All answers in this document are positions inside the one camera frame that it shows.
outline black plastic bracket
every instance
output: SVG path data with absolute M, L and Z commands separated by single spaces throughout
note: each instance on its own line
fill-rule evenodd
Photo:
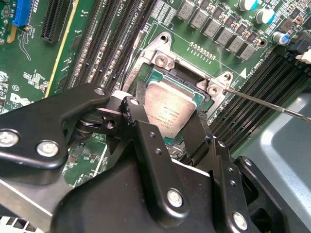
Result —
M 101 88 L 86 84 L 1 115 L 0 132 L 13 132 L 18 139 L 0 147 L 0 176 L 23 183 L 54 182 L 68 157 L 65 135 L 69 139 L 78 117 L 109 99 Z M 37 147 L 44 141 L 56 145 L 58 152 L 40 155 Z
M 213 179 L 214 225 L 219 232 L 259 232 L 253 226 L 239 169 L 231 162 L 226 145 L 213 137 L 206 122 L 194 112 L 183 129 L 187 160 Z M 237 225 L 235 218 L 245 224 Z
M 126 97 L 121 106 L 129 125 L 127 134 L 134 142 L 150 214 L 164 227 L 178 226 L 189 213 L 189 200 L 161 133 L 157 126 L 149 123 L 143 104 L 138 99 Z M 180 206 L 169 201 L 170 191 L 180 195 Z

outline green circuit board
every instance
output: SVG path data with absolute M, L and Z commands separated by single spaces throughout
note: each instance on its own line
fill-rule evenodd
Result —
M 126 48 L 126 41 L 131 36 L 133 25 L 143 19 L 143 17 L 137 19 L 137 16 L 140 16 L 143 9 L 146 10 L 149 6 L 152 6 L 152 11 L 141 30 L 141 38 L 133 51 L 129 69 L 133 68 L 141 50 L 160 33 L 167 32 L 172 37 L 173 53 L 211 77 L 217 77 L 225 71 L 232 72 L 231 88 L 236 90 L 247 84 L 253 73 L 276 47 L 277 44 L 272 40 L 274 32 L 281 30 L 291 39 L 295 39 L 301 32 L 310 33 L 306 27 L 311 15 L 310 0 L 259 0 L 253 11 L 241 11 L 237 0 L 67 0 L 65 2 L 68 4 L 68 9 L 63 12 L 61 27 L 58 26 L 61 29 L 59 37 L 50 43 L 42 38 L 50 0 L 29 0 L 31 10 L 27 24 L 24 26 L 16 26 L 13 23 L 19 2 L 19 0 L 0 0 L 0 78 L 2 79 L 0 112 L 2 113 L 61 93 L 78 85 L 78 82 L 81 84 L 81 82 L 96 81 L 103 87 L 110 85 L 109 88 L 112 90 L 118 89 L 121 80 L 119 77 L 113 77 L 116 80 L 111 81 L 112 78 L 109 78 L 108 73 L 118 67 L 118 55 L 122 54 L 120 48 Z M 187 19 L 177 17 L 186 2 L 193 6 L 190 16 Z M 255 14 L 261 8 L 274 10 L 275 18 L 272 23 L 256 23 Z M 193 25 L 193 20 L 199 11 L 204 12 L 206 21 L 198 28 Z M 245 46 L 251 48 L 252 54 L 243 57 L 241 53 L 230 51 L 228 45 L 222 45 L 220 40 L 206 36 L 205 30 L 213 20 L 222 30 L 227 30 L 232 39 L 233 36 L 238 36 Z M 105 26 L 103 32 L 99 29 L 102 22 Z M 241 26 L 245 27 L 243 31 L 239 30 Z M 121 35 L 119 37 L 114 35 L 114 30 Z M 95 46 L 90 54 L 90 57 L 94 56 L 92 66 L 87 67 L 89 64 L 82 62 L 80 67 L 79 62 L 81 58 L 84 59 L 83 52 L 87 57 L 87 52 L 90 52 L 97 34 L 103 36 L 104 40 L 101 42 L 105 41 L 109 44 L 116 41 L 119 50 L 110 50 L 109 46 L 100 50 L 104 43 L 96 45 L 98 47 Z M 96 60 L 101 56 L 110 59 L 108 64 L 110 67 L 96 80 L 96 76 L 93 78 L 92 71 L 95 74 L 102 72 L 101 63 L 96 64 Z M 130 90 L 138 80 L 146 81 L 152 69 L 152 66 L 144 64 L 134 82 L 131 83 Z M 223 105 L 220 105 L 212 116 L 208 116 L 206 121 L 211 122 L 217 118 L 224 109 L 223 106 L 231 98 L 231 95 L 227 95 Z M 211 101 L 205 101 L 200 109 L 208 109 L 211 104 Z M 180 142 L 182 138 L 179 137 L 176 141 Z M 98 172 L 104 171 L 108 158 L 105 148 L 105 138 L 102 135 L 92 136 L 82 147 L 80 144 L 70 148 L 69 160 L 64 170 L 68 184 L 79 185 Z

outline ram slot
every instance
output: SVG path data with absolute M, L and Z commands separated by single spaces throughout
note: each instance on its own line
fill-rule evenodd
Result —
M 126 14 L 127 8 L 129 7 L 130 3 L 130 0 L 127 0 L 126 2 L 124 2 L 124 0 L 120 0 L 116 1 L 113 4 L 112 9 L 109 11 L 109 15 L 106 17 L 105 22 L 101 27 L 101 30 L 99 31 L 99 34 L 96 36 L 97 41 L 96 43 L 94 43 L 96 47 L 91 52 L 91 57 L 87 61 L 88 67 L 84 73 L 84 79 L 81 80 L 80 84 L 92 83 L 93 77 L 95 75 L 95 72 L 97 71 L 97 67 L 100 61 L 106 60 L 108 56 L 109 52 L 106 51 L 107 45 L 109 45 L 109 48 L 111 48 L 113 46 L 112 41 L 114 41 L 116 34 L 120 33 L 118 31 L 118 26 L 121 24 L 123 17 L 119 17 L 117 25 L 114 25 L 114 27 L 116 27 L 117 29 L 114 28 L 111 30 L 114 19 L 118 14 Z
M 274 50 L 240 91 L 276 105 L 284 104 L 311 76 L 306 66 L 299 67 L 288 53 L 284 53 L 280 47 Z M 267 107 L 234 96 L 210 128 L 233 153 L 273 113 Z
M 82 73 L 84 72 L 86 68 L 86 63 L 85 63 L 85 58 L 87 52 L 90 50 L 90 46 L 92 44 L 94 34 L 96 34 L 96 29 L 97 26 L 97 17 L 100 12 L 101 6 L 103 5 L 104 0 L 96 0 L 91 14 L 89 16 L 87 25 L 86 25 L 86 30 L 83 33 L 81 43 L 79 45 L 78 51 L 79 53 L 75 56 L 75 61 L 74 61 L 74 67 L 71 71 L 70 78 L 67 81 L 66 89 L 73 88 L 80 83 L 80 80 L 82 78 Z M 112 0 L 107 1 L 106 5 L 104 5 L 104 12 L 107 12 L 107 8 L 109 4 L 112 2 Z
M 127 40 L 125 41 L 123 48 L 120 52 L 120 55 L 115 63 L 115 65 L 112 67 L 110 72 L 110 79 L 107 80 L 107 84 L 105 86 L 105 89 L 109 92 L 112 92 L 113 88 L 115 87 L 119 77 L 123 74 L 125 67 L 127 65 L 127 62 L 129 61 L 129 58 L 131 56 L 131 53 L 133 51 L 133 44 L 139 34 L 139 31 L 142 30 L 147 23 L 154 6 L 156 5 L 157 1 L 155 0 L 149 0 L 145 1 L 143 4 L 138 18 L 136 19 L 133 27 L 129 28 L 128 30 L 128 36 Z
M 111 31 L 111 35 L 109 39 L 106 41 L 106 44 L 109 44 L 108 50 L 102 54 L 101 57 L 98 57 L 98 64 L 96 64 L 96 67 L 93 69 L 93 72 L 88 80 L 88 82 L 96 83 L 98 81 L 98 78 L 100 74 L 102 74 L 104 67 L 111 63 L 113 59 L 113 54 L 117 49 L 118 43 L 124 36 L 124 30 L 127 26 L 128 18 L 132 16 L 134 13 L 134 9 L 137 6 L 138 0 L 134 0 L 133 3 L 130 4 L 131 1 L 127 0 L 127 4 L 123 8 L 124 10 L 121 13 L 121 17 L 119 17 L 119 20 L 117 21 L 115 28 Z

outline white arrow marking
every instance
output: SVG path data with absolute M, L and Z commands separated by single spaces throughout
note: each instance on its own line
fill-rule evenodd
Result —
M 246 79 L 246 68 L 244 68 L 244 70 L 241 72 L 240 76 Z

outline screw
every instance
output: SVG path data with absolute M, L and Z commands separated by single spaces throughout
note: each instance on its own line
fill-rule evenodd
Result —
M 247 230 L 247 222 L 240 213 L 234 212 L 233 219 L 234 219 L 235 224 L 238 226 L 238 228 L 240 228 L 243 231 Z
M 207 92 L 210 96 L 216 96 L 219 94 L 220 88 L 216 85 L 212 85 L 208 88 Z
M 180 207 L 183 204 L 183 198 L 177 191 L 173 189 L 170 189 L 167 192 L 167 199 L 169 200 L 170 204 L 174 207 Z
M 59 148 L 55 142 L 44 141 L 37 146 L 37 152 L 45 157 L 53 157 L 59 151 Z
M 158 67 L 165 67 L 168 63 L 168 59 L 166 56 L 159 55 L 156 57 L 155 63 Z
M 18 140 L 18 135 L 12 131 L 0 132 L 0 147 L 11 147 L 15 145 Z
M 251 161 L 249 161 L 248 159 L 244 159 L 244 161 L 246 162 L 247 165 L 249 165 L 249 166 L 252 165 Z
M 224 144 L 222 141 L 219 141 L 219 140 L 218 140 L 218 144 L 219 144 L 221 147 L 225 147 L 225 144 Z
M 105 95 L 105 92 L 101 88 L 94 89 L 95 93 L 101 96 Z
M 131 99 L 130 101 L 134 105 L 139 105 L 139 102 L 136 99 Z

